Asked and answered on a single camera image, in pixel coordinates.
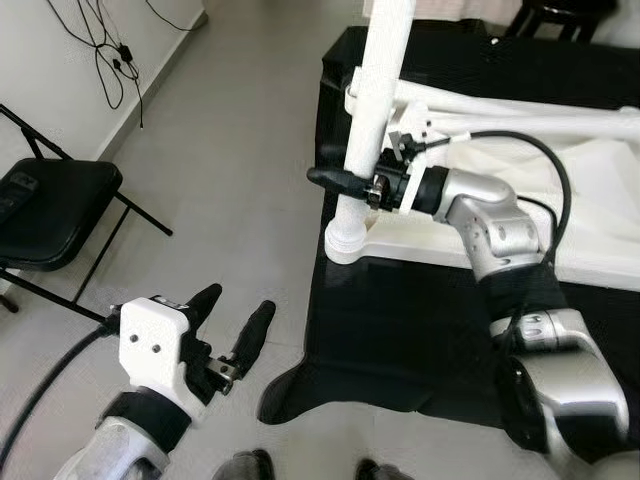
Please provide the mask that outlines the black remote control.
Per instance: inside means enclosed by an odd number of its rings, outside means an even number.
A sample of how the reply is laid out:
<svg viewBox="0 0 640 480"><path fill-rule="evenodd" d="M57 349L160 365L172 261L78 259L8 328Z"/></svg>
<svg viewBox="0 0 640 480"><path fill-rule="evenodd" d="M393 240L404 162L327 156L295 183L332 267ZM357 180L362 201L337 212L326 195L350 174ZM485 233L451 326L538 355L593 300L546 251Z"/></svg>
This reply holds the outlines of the black remote control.
<svg viewBox="0 0 640 480"><path fill-rule="evenodd" d="M0 224L13 218L22 207L35 197L40 182L32 175L12 172L0 180Z"/></svg>

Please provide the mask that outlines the black tablecloth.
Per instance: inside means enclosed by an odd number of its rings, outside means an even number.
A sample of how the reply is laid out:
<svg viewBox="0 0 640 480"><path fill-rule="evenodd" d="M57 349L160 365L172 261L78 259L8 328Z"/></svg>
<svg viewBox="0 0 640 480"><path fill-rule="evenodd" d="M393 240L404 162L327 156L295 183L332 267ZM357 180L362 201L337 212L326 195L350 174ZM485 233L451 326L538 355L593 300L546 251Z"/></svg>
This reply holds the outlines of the black tablecloth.
<svg viewBox="0 0 640 480"><path fill-rule="evenodd" d="M640 102L640 51L413 28L399 76L489 99L614 109ZM356 402L498 428L498 356L474 275L389 259L342 265L315 250L302 360L270 381L256 417L289 422Z"/></svg>

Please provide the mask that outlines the white plastic table leg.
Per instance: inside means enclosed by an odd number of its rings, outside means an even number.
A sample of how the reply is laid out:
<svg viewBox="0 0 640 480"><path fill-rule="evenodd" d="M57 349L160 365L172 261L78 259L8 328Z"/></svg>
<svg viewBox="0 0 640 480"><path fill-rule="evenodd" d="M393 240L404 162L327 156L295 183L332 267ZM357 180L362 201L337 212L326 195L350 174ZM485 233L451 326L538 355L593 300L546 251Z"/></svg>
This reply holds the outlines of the white plastic table leg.
<svg viewBox="0 0 640 480"><path fill-rule="evenodd" d="M375 0L372 4L361 78L353 87L355 113L344 156L344 169L364 180L372 177L378 163L416 3L417 0ZM360 257L369 214L365 196L338 198L334 218L325 229L325 251L330 260L348 264Z"/></svg>
<svg viewBox="0 0 640 480"><path fill-rule="evenodd" d="M604 122L639 122L639 110L635 108L595 109L573 106L503 99L485 99L463 95L442 88L426 86L398 79L393 88L393 116L403 108L426 108L429 120L442 118L545 118L591 119Z"/></svg>
<svg viewBox="0 0 640 480"><path fill-rule="evenodd" d="M591 119L545 118L442 118L430 120L434 131L457 134L480 131L516 131L529 134L563 134L640 141L639 122L604 122Z"/></svg>

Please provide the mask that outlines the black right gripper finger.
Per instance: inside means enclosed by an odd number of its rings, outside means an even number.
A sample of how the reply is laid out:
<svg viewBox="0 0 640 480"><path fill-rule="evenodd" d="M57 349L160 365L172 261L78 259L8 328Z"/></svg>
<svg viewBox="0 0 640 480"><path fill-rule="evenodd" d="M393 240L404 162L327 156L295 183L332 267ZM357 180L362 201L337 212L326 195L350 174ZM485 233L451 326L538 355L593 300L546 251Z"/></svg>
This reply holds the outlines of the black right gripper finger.
<svg viewBox="0 0 640 480"><path fill-rule="evenodd" d="M325 191L344 196L369 196L371 189L375 188L374 180L338 166L312 166L306 172L306 179Z"/></svg>

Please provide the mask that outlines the robot right leg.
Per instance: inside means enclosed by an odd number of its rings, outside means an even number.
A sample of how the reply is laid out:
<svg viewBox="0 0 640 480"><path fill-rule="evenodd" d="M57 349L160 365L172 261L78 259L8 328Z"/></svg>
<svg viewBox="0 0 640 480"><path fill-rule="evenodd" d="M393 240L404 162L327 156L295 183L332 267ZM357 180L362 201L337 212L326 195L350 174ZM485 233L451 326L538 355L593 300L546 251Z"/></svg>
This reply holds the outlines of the robot right leg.
<svg viewBox="0 0 640 480"><path fill-rule="evenodd" d="M357 463L355 480L415 480L389 463L379 463L370 458L362 458Z"/></svg>

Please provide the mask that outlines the black round stool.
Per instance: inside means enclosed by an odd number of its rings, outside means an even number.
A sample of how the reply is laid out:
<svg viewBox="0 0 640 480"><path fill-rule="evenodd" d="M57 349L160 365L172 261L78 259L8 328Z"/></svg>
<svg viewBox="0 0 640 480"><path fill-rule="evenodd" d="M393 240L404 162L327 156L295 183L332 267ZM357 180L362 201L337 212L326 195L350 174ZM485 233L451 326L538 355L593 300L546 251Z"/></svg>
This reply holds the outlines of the black round stool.
<svg viewBox="0 0 640 480"><path fill-rule="evenodd" d="M620 0L521 0L504 36L531 38L550 23L561 27L558 40L590 44L600 23L618 8Z"/></svg>

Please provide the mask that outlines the white plastic table top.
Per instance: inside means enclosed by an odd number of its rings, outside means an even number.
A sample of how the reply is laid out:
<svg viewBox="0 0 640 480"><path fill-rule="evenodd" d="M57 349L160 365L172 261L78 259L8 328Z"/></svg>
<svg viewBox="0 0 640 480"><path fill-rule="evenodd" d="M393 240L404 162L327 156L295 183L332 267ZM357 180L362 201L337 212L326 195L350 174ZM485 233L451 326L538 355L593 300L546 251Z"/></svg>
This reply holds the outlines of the white plastic table top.
<svg viewBox="0 0 640 480"><path fill-rule="evenodd" d="M640 141L434 132L428 198L407 215L370 209L358 259L476 276L548 260L566 282L639 288Z"/></svg>

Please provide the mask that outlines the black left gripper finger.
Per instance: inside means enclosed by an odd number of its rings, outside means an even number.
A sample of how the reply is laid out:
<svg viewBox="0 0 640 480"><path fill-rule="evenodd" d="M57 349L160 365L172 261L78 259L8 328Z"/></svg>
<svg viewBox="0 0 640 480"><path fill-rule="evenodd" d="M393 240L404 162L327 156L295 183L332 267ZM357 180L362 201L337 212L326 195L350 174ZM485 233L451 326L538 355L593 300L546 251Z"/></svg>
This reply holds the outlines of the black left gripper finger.
<svg viewBox="0 0 640 480"><path fill-rule="evenodd" d="M261 302L244 324L232 348L232 365L236 367L237 379L244 378L259 360L275 312L276 305L273 301Z"/></svg>
<svg viewBox="0 0 640 480"><path fill-rule="evenodd" d="M223 293L221 284L210 284L187 302L189 332L197 332L205 321L209 319L212 308L219 301L219 297Z"/></svg>

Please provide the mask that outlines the black folding chair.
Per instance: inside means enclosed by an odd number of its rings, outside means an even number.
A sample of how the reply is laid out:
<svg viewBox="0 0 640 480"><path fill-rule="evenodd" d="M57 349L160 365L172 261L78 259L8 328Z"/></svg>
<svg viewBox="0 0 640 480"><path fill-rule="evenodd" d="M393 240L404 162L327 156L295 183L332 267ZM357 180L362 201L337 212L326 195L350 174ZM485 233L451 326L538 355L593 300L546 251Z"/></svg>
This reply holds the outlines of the black folding chair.
<svg viewBox="0 0 640 480"><path fill-rule="evenodd" d="M31 157L10 166L0 180L12 172L23 172L40 182L35 197L13 218L0 224L0 282L15 285L96 323L104 323L104 315L79 305L79 300L123 227L123 221L134 212L165 236L173 236L174 230L122 193L124 177L118 166L73 159L67 151L3 104L0 104L0 116L18 128L32 152ZM18 275L19 271L54 273L76 260L114 200L124 204L124 212L116 220L113 232L73 298L68 300Z"/></svg>

